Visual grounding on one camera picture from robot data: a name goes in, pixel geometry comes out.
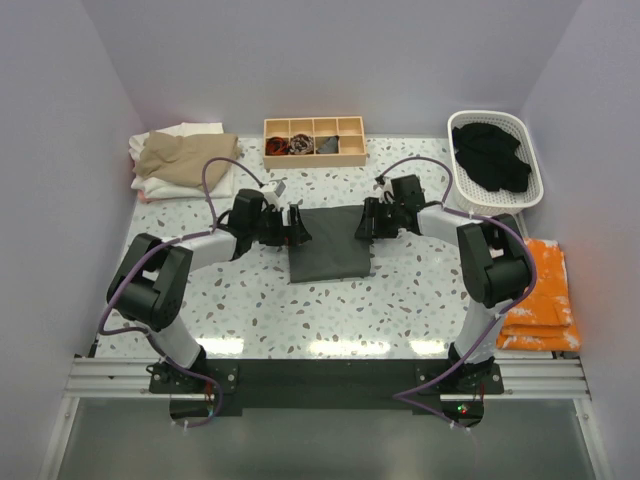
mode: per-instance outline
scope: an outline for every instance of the wooden organizer box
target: wooden organizer box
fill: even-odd
[[[313,138],[313,153],[307,155],[267,155],[271,137],[291,137],[304,133]],[[338,135],[338,153],[318,154],[327,138]],[[268,118],[264,121],[262,155],[265,168],[362,167],[367,163],[367,143],[362,117]]]

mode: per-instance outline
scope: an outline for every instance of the glass panel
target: glass panel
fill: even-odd
[[[477,461],[467,434],[409,411],[247,410],[184,434],[167,408],[82,401],[59,479],[595,478],[571,401],[487,402]]]

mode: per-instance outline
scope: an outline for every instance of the orange cloth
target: orange cloth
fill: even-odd
[[[578,351],[582,339],[571,313],[564,254],[557,242],[527,239],[526,243],[536,262],[538,283],[507,314],[498,348]]]

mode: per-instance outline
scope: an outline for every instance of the terrazzo table surface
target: terrazzo table surface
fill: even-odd
[[[375,195],[374,178],[411,155],[450,164],[446,139],[369,138],[361,168],[265,171],[261,139],[241,138],[241,161],[259,178],[284,178],[284,202],[302,209],[361,205]],[[235,188],[255,183],[237,167]],[[425,197],[440,199],[445,172],[426,162],[407,162],[393,176],[418,174]],[[214,201],[219,213],[233,199]],[[162,237],[201,231],[211,224],[204,200],[138,203],[126,245],[143,232]],[[462,328],[469,301],[456,248],[435,238],[403,233],[371,247],[366,278],[289,283],[286,249],[255,243],[238,260],[189,277],[181,315],[204,346],[219,358],[444,358]],[[127,325],[117,312],[109,327]],[[96,357],[154,358],[138,333],[98,339]],[[540,353],[499,352],[502,357],[549,358]]]

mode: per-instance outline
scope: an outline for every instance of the white plastic basket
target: white plastic basket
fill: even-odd
[[[498,192],[489,192],[471,180],[465,169],[458,165],[451,131],[455,127],[462,127],[468,123],[496,125],[520,141],[516,156],[531,165],[529,188],[526,192],[513,193],[504,189]],[[449,150],[451,151],[453,164],[453,197],[461,209],[481,215],[498,215],[500,213],[515,215],[525,208],[536,205],[542,199],[544,188],[540,177],[540,169],[538,168],[536,155],[533,152],[527,127],[519,118],[502,112],[464,110],[449,117],[448,127]]]

